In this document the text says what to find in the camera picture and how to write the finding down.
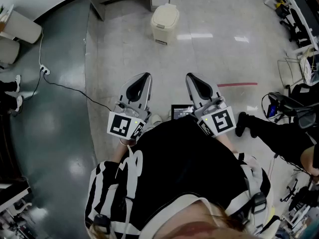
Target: white sneaker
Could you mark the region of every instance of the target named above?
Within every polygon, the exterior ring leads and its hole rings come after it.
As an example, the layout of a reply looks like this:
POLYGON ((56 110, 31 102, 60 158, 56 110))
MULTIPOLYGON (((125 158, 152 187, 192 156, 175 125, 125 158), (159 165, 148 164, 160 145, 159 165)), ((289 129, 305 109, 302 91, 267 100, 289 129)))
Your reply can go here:
POLYGON ((16 85, 17 85, 16 92, 19 92, 20 91, 21 75, 18 74, 15 77, 15 82, 16 82, 16 85))
POLYGON ((157 123, 157 122, 162 123, 163 120, 161 119, 161 117, 160 117, 159 115, 154 114, 154 115, 152 116, 151 122, 152 122, 152 125, 155 125, 155 123, 157 123))
POLYGON ((18 96, 16 98, 16 109, 15 109, 16 112, 19 111, 19 109, 20 109, 20 107, 22 105, 22 102, 23 102, 22 96, 18 96))

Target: striped sleeve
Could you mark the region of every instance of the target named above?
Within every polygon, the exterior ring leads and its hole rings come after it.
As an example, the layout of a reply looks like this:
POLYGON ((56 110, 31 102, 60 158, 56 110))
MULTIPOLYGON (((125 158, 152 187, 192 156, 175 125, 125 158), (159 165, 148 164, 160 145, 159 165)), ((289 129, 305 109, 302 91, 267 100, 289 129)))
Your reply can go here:
POLYGON ((118 167, 118 163, 105 161, 101 162, 92 171, 85 208, 85 226, 87 229, 92 225, 94 217, 100 213, 108 189, 115 182, 118 167))

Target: black t-shirt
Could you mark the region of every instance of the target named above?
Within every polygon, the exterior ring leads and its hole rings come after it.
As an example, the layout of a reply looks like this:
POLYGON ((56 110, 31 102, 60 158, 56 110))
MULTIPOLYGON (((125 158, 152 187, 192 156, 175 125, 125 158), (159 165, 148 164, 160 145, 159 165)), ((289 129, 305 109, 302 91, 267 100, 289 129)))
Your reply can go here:
MULTIPOLYGON (((131 148, 133 153, 137 150, 143 153, 143 170, 138 177, 130 217, 130 223, 138 230, 181 195, 204 197, 226 210, 234 198, 248 189, 240 167, 243 161, 236 159, 222 143, 206 136, 191 116, 158 125, 142 135, 131 148)), ((99 179, 91 177, 87 227, 92 223, 89 214, 93 209, 97 214, 101 212, 106 192, 114 184, 119 186, 112 203, 111 220, 125 222, 127 169, 122 171, 113 162, 104 162, 104 166, 103 189, 98 200, 95 195, 99 179)), ((98 167, 93 175, 100 173, 100 169, 98 167)), ((270 182, 264 171, 263 177, 261 190, 267 196, 270 182)))

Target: trash can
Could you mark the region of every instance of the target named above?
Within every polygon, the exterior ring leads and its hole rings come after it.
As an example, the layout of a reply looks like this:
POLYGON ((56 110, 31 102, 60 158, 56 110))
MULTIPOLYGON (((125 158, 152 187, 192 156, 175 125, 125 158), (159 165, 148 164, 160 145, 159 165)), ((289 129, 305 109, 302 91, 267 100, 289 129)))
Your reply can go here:
POLYGON ((162 44, 169 44, 175 34, 179 19, 179 11, 175 5, 159 6, 151 19, 154 40, 162 44))
POLYGON ((13 64, 19 54, 20 43, 0 36, 0 62, 13 64))
POLYGON ((3 32, 26 42, 35 43, 42 33, 42 27, 11 8, 3 32))

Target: floor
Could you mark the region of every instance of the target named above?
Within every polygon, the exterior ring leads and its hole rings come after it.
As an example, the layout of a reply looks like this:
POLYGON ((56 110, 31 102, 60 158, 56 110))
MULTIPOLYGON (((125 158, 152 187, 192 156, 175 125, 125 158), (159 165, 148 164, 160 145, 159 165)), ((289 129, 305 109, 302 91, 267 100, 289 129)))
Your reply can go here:
MULTIPOLYGON (((217 84, 254 82, 256 86, 220 89, 235 117, 241 111, 264 118, 261 98, 270 91, 283 92, 277 60, 295 49, 276 13, 264 0, 171 0, 180 19, 177 38, 165 46, 154 42, 149 0, 121 0, 105 6, 105 21, 90 13, 86 47, 87 93, 111 109, 122 84, 132 76, 150 72, 153 77, 150 111, 167 118, 171 104, 190 104, 185 76, 200 73, 217 84)), ((280 65, 284 84, 291 82, 285 64, 280 65)), ((106 108, 88 102, 91 135, 98 161, 110 159, 118 139, 108 135, 106 108)), ((266 171, 273 166, 276 213, 286 208, 279 199, 295 178, 294 168, 249 132, 229 138, 240 152, 254 155, 266 171)), ((302 186, 307 176, 298 174, 302 186)))
MULTIPOLYGON (((51 71, 49 81, 85 91, 89 9, 88 0, 76 0, 43 20, 41 63, 51 71)), ((25 99, 39 79, 39 48, 39 41, 22 41, 18 61, 0 74, 5 82, 21 74, 25 99)), ((84 209, 96 158, 85 97, 42 78, 33 98, 10 122, 16 158, 33 193, 27 218, 37 238, 87 239, 84 209)))

